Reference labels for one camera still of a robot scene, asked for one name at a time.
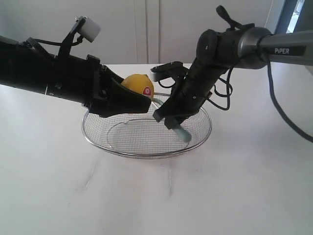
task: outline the white wall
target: white wall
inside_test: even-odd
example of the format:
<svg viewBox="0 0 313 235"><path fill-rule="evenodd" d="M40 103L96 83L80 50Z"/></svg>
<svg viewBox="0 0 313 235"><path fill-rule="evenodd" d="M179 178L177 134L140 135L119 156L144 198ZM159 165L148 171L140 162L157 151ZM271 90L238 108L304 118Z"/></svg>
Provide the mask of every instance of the white wall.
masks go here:
<svg viewBox="0 0 313 235"><path fill-rule="evenodd" d="M161 0L160 61L193 61L198 38L207 29L225 31L228 24L216 13L223 5L242 23L265 26L272 0Z"/></svg>
<svg viewBox="0 0 313 235"><path fill-rule="evenodd" d="M0 35L18 41L33 37L60 42L71 30L75 17L86 15L102 31L92 44L85 40L71 54L82 58L92 54L104 64L146 63L145 11L140 9L141 2L144 0L1 1ZM57 47L46 48L57 53Z"/></svg>

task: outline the stainless steel mesh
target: stainless steel mesh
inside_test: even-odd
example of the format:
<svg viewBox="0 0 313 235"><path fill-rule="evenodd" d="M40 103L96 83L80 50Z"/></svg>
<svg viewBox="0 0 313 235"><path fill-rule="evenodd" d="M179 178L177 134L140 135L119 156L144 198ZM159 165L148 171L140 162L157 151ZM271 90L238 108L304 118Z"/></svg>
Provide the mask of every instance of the stainless steel mesh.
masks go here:
<svg viewBox="0 0 313 235"><path fill-rule="evenodd" d="M155 98L165 102L168 94L156 93ZM181 126L192 138L183 142L164 121L152 117L159 104L152 104L145 114L120 114L108 118L86 113L82 123L83 134L93 145L113 154L139 159L166 158L191 150L207 140L211 133L211 119L204 109L184 121Z"/></svg>

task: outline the wire mesh basket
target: wire mesh basket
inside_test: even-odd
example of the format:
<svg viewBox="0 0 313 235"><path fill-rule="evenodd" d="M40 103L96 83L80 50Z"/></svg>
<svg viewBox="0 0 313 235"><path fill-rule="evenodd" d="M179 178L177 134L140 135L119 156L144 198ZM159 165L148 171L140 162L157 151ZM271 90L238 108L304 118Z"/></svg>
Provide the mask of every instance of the wire mesh basket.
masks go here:
<svg viewBox="0 0 313 235"><path fill-rule="evenodd" d="M212 130L207 112L201 108L181 124L190 133L188 142L173 130L168 130L164 120L156 122L153 112L165 102L168 94L155 93L159 103L152 102L145 114L119 114L108 118L87 112L82 131L91 144L116 155L137 159L160 159L194 149L204 143Z"/></svg>

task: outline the robotic arm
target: robotic arm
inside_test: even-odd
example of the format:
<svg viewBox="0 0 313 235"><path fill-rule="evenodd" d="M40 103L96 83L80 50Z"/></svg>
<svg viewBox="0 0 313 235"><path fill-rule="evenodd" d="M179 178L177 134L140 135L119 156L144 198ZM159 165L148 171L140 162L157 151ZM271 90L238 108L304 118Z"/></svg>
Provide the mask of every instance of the robotic arm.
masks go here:
<svg viewBox="0 0 313 235"><path fill-rule="evenodd" d="M270 61L313 65L313 31L272 35L266 28L255 27L253 23L242 25L234 21L222 6L217 8L217 13L230 28L225 32L209 29L200 36L190 69L183 67L181 62L151 69L154 81L160 83L169 77L175 81L169 99L154 113L156 121L165 119L168 129L196 114L206 100L219 107L209 99L211 89L228 70L227 80L220 79L227 87L227 95L224 95L227 107L220 107L223 110L230 107L232 88L229 79L233 68L260 69L268 65L271 78ZM0 84L80 102L90 113L105 118L147 112L151 100L123 87L120 84L123 78L101 65L98 58L88 55L84 60L69 54L72 46L83 38L92 42L99 31L100 27L89 18L78 18L62 43L48 42L60 46L57 56L49 54L38 43L47 41L29 38L19 43L0 36ZM80 37L73 43L76 33ZM270 94L283 119L313 142L312 137L279 110L273 89Z"/></svg>

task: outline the lemon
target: lemon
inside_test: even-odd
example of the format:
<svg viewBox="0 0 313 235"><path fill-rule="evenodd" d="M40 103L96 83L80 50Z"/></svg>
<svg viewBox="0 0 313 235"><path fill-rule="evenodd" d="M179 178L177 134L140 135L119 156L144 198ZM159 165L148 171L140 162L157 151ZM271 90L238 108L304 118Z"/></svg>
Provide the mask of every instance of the lemon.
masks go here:
<svg viewBox="0 0 313 235"><path fill-rule="evenodd" d="M153 99L155 90L151 80L145 74L132 74L125 78L121 85L133 92L142 94L149 97L150 99Z"/></svg>

